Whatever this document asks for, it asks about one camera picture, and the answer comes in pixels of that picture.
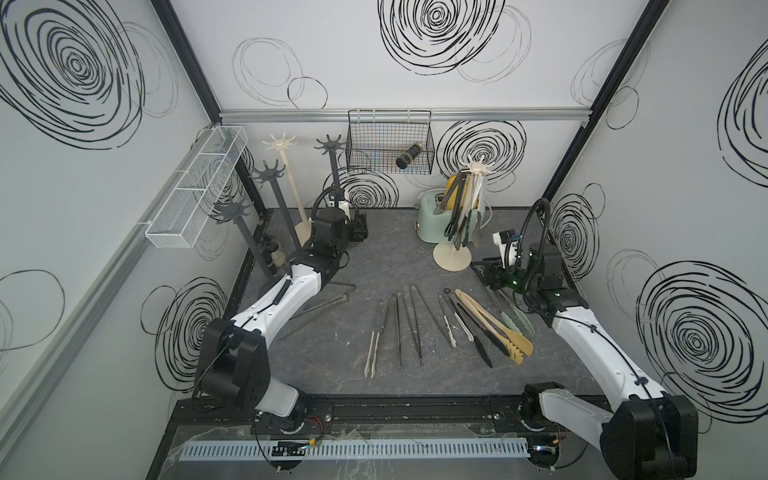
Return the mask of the dark grey rack stand back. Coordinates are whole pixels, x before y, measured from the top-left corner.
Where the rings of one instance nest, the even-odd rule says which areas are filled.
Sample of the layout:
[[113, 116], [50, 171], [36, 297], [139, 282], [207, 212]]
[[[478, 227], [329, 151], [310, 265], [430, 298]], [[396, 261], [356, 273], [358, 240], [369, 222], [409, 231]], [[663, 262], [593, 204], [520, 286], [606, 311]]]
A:
[[[341, 136], [332, 139], [327, 135], [325, 140], [317, 139], [317, 142], [319, 145], [315, 146], [315, 149], [321, 150], [322, 153], [329, 158], [332, 183], [329, 187], [324, 187], [321, 193], [316, 197], [313, 203], [311, 217], [315, 216], [315, 211], [319, 207], [320, 202], [325, 202], [327, 206], [332, 206], [331, 202], [333, 200], [346, 200], [350, 203], [347, 199], [345, 190], [341, 186], [339, 174], [338, 153], [344, 149]], [[359, 244], [367, 238], [367, 217], [354, 205], [351, 204], [351, 207], [353, 208], [351, 211], [352, 219], [346, 218], [350, 227], [349, 240], [352, 244]]]

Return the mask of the black slotted spatula tongs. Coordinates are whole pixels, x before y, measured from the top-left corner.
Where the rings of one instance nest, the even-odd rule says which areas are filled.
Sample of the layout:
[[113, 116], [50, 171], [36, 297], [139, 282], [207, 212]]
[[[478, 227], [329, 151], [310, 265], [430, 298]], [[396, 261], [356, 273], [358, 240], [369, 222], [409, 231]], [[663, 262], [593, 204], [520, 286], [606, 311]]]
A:
[[456, 206], [461, 205], [468, 175], [469, 173], [467, 171], [460, 171], [453, 175], [449, 179], [445, 191], [442, 193], [442, 196], [433, 209], [433, 214], [435, 216], [447, 221], [443, 233], [447, 239], [452, 237], [456, 229], [454, 224], [458, 218], [458, 213], [455, 213], [454, 210]]

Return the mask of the white handled slotted steel tongs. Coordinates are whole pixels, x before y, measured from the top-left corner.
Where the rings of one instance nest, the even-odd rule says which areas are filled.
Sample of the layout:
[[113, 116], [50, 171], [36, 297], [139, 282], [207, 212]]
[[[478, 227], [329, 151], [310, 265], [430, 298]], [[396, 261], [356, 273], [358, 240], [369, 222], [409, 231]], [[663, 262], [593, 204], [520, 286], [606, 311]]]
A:
[[470, 210], [470, 217], [468, 223], [468, 241], [475, 247], [479, 246], [479, 233], [482, 223], [482, 209], [484, 198], [484, 183], [485, 176], [481, 173], [473, 175], [474, 186], [472, 192], [472, 209]]

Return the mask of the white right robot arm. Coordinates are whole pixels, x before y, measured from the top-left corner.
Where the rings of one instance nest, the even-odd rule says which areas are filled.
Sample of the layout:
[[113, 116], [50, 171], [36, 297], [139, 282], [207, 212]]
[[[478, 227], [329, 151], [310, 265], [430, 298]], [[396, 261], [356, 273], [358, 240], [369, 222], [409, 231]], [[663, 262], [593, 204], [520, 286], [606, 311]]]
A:
[[534, 245], [526, 267], [508, 256], [470, 267], [481, 283], [518, 293], [526, 306], [577, 354], [597, 382], [607, 408], [556, 382], [528, 384], [519, 407], [531, 431], [561, 426], [597, 449], [618, 479], [686, 479], [697, 472], [698, 413], [683, 395], [654, 381], [619, 347], [578, 289], [566, 280], [558, 249]]

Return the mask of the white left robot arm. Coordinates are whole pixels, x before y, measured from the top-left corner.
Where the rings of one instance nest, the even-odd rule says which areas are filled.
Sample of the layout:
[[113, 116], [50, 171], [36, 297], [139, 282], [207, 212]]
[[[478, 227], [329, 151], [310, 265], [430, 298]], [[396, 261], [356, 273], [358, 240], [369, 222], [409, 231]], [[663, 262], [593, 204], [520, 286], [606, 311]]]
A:
[[286, 272], [251, 306], [205, 329], [193, 391], [245, 411], [295, 418], [302, 393], [271, 373], [268, 351], [282, 328], [342, 268], [349, 245], [369, 235], [367, 214], [327, 207], [312, 214], [310, 238], [286, 260]]

